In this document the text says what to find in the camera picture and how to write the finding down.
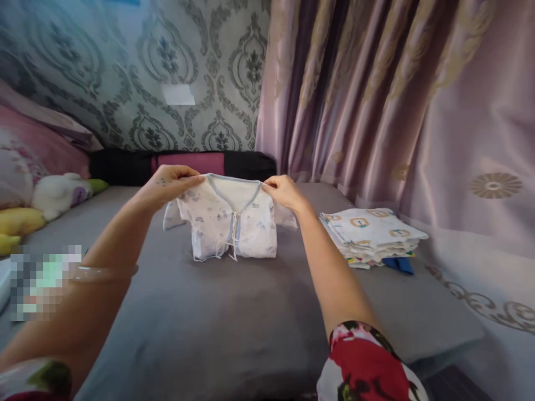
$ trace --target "forearm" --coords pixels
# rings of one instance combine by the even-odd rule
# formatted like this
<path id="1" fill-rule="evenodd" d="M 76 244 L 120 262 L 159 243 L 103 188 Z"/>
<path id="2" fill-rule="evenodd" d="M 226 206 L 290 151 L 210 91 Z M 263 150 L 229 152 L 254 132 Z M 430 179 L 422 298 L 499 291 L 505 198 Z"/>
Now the forearm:
<path id="1" fill-rule="evenodd" d="M 380 330 L 357 278 L 311 206 L 307 204 L 296 215 L 327 336 L 347 320 L 363 321 Z"/>
<path id="2" fill-rule="evenodd" d="M 130 268 L 136 264 L 152 212 L 127 203 L 82 260 L 83 266 Z M 130 280 L 71 282 L 48 321 L 29 321 L 0 356 L 0 370 L 28 359 L 65 362 L 77 391 L 100 353 Z"/>

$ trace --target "tattoo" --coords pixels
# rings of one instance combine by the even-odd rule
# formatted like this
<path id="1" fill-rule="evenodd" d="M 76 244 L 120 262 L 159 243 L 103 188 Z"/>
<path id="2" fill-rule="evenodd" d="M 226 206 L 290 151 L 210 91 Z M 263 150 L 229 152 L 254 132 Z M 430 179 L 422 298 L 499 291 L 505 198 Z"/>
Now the tattoo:
<path id="1" fill-rule="evenodd" d="M 161 185 L 163 187 L 166 186 L 166 184 L 171 184 L 172 181 L 171 180 L 167 180 L 165 178 L 161 178 L 160 180 L 156 181 L 156 185 Z"/>

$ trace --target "floral pillowcase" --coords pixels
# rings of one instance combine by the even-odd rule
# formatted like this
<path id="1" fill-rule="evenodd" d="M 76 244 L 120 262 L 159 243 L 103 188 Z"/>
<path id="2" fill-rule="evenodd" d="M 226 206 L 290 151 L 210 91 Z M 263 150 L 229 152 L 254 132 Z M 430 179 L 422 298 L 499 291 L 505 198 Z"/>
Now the floral pillowcase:
<path id="1" fill-rule="evenodd" d="M 37 181 L 65 173 L 89 178 L 89 157 L 51 129 L 0 105 L 0 209 L 29 207 Z"/>

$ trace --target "wrist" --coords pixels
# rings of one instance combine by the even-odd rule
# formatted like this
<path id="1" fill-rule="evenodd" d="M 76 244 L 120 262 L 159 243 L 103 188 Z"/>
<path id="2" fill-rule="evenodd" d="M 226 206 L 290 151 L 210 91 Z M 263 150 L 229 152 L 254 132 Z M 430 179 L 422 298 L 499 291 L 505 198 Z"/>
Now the wrist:
<path id="1" fill-rule="evenodd" d="M 124 205 L 123 209 L 129 213 L 134 214 L 150 214 L 151 216 L 155 214 L 161 207 L 151 205 L 149 202 L 145 202 L 142 199 L 138 199 L 134 196 Z"/>
<path id="2" fill-rule="evenodd" d="M 308 202 L 308 200 L 303 200 L 294 210 L 296 217 L 298 220 L 301 220 L 303 218 L 309 217 L 309 216 L 315 216 L 314 208 Z"/>

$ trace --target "bracelet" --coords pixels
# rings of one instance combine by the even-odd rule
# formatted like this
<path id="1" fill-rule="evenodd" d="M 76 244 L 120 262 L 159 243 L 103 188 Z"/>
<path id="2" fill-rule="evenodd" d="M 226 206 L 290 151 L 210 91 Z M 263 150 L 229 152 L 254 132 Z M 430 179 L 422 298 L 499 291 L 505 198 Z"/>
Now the bracelet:
<path id="1" fill-rule="evenodd" d="M 70 271 L 69 279 L 75 282 L 110 282 L 110 281 L 125 281 L 130 280 L 139 269 L 138 265 L 129 269 L 109 269 L 98 267 L 80 266 L 79 263 L 74 263 L 75 268 Z"/>

